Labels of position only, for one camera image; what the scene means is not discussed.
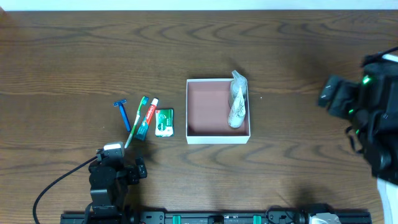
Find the blue disposable razor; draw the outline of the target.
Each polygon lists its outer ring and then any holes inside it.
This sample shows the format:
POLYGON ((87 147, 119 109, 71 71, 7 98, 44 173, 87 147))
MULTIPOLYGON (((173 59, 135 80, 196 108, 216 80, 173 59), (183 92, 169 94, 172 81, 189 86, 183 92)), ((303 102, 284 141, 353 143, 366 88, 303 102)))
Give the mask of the blue disposable razor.
POLYGON ((121 116, 122 116, 123 121, 124 121, 124 125, 125 125, 125 127, 126 127, 126 129, 127 129, 127 132, 131 132, 131 125, 130 125, 130 122, 129 122, 129 119, 128 119, 126 110, 125 110, 125 108, 124 108, 124 104, 125 104, 126 102, 127 102, 126 99, 118 100, 118 101, 115 101, 115 102, 113 103, 113 106, 119 108, 120 113, 121 113, 121 116))

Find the clear pump bottle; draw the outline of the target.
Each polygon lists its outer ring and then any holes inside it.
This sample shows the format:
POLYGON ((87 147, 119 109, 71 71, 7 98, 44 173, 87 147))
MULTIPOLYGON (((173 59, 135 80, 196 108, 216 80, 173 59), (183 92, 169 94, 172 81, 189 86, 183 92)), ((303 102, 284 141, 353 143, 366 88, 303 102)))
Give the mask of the clear pump bottle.
POLYGON ((247 89, 248 89, 248 81, 247 79, 242 76, 239 72, 236 70, 233 70, 232 72, 233 75, 233 80, 231 81, 230 84, 230 89, 229 89, 229 107, 232 107, 234 99, 236 98, 239 88, 242 89, 242 94, 244 101, 247 100, 247 89))

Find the white patterned cream tube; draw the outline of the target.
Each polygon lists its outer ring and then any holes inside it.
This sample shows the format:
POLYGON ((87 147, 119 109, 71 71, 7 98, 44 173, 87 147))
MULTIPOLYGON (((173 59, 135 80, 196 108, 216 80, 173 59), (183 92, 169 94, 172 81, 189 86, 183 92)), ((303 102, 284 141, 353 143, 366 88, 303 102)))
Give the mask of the white patterned cream tube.
POLYGON ((231 128, 239 128, 246 116, 245 100, 243 97, 242 87, 240 86, 238 92, 232 102, 231 109, 228 116, 228 124, 231 128))

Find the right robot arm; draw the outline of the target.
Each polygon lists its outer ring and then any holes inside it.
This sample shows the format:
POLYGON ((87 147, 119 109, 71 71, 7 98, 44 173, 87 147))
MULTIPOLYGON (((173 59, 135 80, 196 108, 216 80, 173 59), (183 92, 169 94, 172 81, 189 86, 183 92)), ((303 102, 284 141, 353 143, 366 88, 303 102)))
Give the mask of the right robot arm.
POLYGON ((360 82, 329 76, 318 98, 330 115, 348 120, 371 166, 385 223, 397 223, 397 63, 364 66, 360 82))

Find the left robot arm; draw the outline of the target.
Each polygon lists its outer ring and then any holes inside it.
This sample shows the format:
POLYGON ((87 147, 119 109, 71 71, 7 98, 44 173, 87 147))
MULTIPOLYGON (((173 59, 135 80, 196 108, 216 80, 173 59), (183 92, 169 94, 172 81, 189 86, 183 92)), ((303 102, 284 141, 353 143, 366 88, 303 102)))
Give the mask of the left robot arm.
POLYGON ((105 157, 89 166, 92 202, 87 206, 83 223, 139 223, 139 215, 125 204, 130 185, 147 177, 144 159, 124 165, 119 158, 105 157))

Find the green white soap bar pack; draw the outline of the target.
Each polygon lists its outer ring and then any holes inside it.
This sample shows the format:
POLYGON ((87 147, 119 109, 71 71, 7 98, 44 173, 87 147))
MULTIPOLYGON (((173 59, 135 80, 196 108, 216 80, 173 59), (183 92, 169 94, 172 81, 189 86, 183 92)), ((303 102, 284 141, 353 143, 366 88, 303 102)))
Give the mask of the green white soap bar pack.
POLYGON ((174 135, 174 110, 160 109, 155 111, 155 135, 159 138, 171 137, 174 135))

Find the red teal toothpaste tube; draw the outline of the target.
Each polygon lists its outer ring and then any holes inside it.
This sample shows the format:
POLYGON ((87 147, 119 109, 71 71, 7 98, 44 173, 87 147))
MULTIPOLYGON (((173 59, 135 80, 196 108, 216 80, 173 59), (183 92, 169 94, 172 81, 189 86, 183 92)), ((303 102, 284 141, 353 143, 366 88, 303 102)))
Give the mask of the red teal toothpaste tube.
POLYGON ((152 121, 153 115, 155 114, 157 105, 158 105, 159 99, 154 98, 147 110, 147 113, 139 126, 139 129, 137 130, 136 135, 134 136, 136 139, 144 141, 146 138, 147 131, 149 129, 150 123, 152 121))

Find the green white toothbrush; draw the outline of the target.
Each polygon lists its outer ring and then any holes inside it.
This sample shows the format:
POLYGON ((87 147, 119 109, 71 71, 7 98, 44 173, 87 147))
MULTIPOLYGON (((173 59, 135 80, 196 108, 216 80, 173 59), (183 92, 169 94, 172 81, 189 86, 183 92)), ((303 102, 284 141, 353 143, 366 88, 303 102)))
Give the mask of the green white toothbrush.
POLYGON ((136 126, 137 126, 137 124, 138 124, 138 122, 139 122, 139 120, 141 118, 141 108, 142 108, 142 106, 146 105, 148 101, 149 101, 149 98, 147 96, 143 96, 142 97, 141 102, 140 102, 140 104, 138 106, 138 109, 137 109, 137 112, 136 112, 136 117, 135 117, 135 120, 134 120, 133 127, 132 127, 132 129, 131 129, 131 131, 129 133, 129 137, 128 137, 125 145, 124 145, 125 149, 127 149, 128 146, 130 145, 130 143, 132 141, 132 138, 133 138, 133 135, 134 135, 134 132, 135 132, 135 129, 136 129, 136 126))

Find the white square cardboard box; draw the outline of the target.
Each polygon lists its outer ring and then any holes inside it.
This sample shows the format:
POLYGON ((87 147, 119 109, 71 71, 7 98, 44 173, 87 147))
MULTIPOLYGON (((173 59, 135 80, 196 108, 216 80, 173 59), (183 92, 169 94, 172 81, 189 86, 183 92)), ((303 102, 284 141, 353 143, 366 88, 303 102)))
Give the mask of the white square cardboard box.
POLYGON ((249 100, 242 125, 228 125, 230 78, 188 79, 185 136, 188 144, 246 144, 251 137, 249 100))

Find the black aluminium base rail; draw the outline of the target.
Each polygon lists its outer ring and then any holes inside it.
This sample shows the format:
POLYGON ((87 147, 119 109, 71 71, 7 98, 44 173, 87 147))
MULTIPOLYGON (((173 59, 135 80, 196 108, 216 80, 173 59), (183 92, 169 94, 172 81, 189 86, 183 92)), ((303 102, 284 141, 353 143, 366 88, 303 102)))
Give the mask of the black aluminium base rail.
POLYGON ((273 206, 265 212, 168 212, 165 210, 129 212, 104 216, 95 212, 66 213, 60 223, 138 223, 138 224, 372 224, 367 210, 335 210, 327 204, 307 205, 302 208, 273 206))

